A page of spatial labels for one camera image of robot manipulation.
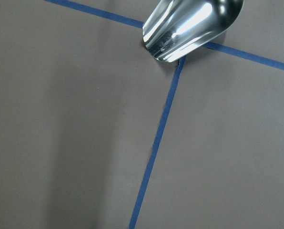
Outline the metal ice scoop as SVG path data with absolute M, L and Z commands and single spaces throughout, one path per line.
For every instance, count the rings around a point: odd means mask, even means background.
M 238 18 L 242 0 L 161 0 L 142 26 L 146 50 L 174 62 L 224 33 Z

